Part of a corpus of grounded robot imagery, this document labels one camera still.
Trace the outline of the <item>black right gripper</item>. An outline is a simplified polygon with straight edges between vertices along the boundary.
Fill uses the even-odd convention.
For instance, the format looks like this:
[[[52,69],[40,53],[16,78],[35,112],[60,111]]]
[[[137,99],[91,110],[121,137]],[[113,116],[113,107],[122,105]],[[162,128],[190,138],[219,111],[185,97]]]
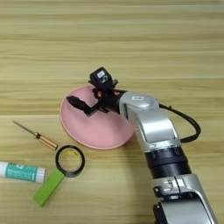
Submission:
[[[98,109],[101,112],[108,113],[109,111],[116,112],[117,114],[120,113],[119,110],[119,102],[121,97],[126,93],[125,90],[120,89],[93,89],[94,97],[98,100],[98,104],[90,107],[80,98],[70,95],[66,99],[68,102],[73,105],[74,107],[82,110],[86,116],[91,116],[94,114]]]

